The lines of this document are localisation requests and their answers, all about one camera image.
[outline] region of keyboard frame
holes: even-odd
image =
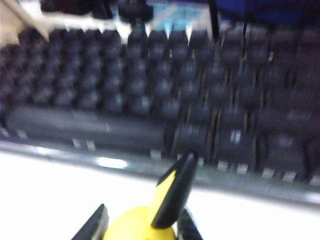
[[[0,151],[157,178],[163,175],[175,160],[152,159],[146,155],[113,149],[88,150],[61,143],[40,143],[30,139],[11,139],[3,136],[0,136]],[[209,165],[199,166],[195,184],[211,189],[320,207],[319,187],[301,181],[286,182],[280,179],[263,178],[254,172],[240,174],[235,171],[218,170]]]

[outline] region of space bar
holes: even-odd
[[[8,130],[23,131],[28,137],[77,139],[137,150],[164,151],[170,134],[163,122],[30,106],[13,107],[5,116],[5,123]]]

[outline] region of yellow ear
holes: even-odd
[[[165,178],[162,182],[160,182],[156,188],[155,193],[153,195],[151,204],[148,208],[148,217],[147,217],[147,224],[151,226],[151,223],[155,219],[161,204],[163,203],[166,195],[176,178],[176,170],[172,171],[170,175]]]
[[[147,224],[147,216],[147,206],[130,209],[108,228],[103,240],[176,240],[171,227],[155,229]]]

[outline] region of black cable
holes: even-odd
[[[219,21],[216,0],[208,0],[208,5],[211,20],[212,36],[214,40],[217,40],[219,37]]]

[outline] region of black ear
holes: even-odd
[[[157,187],[175,171],[174,180],[151,222],[153,228],[166,229],[178,219],[185,208],[197,164],[197,154],[187,152],[159,179]]]
[[[108,227],[107,208],[101,204],[72,240],[101,240]]]

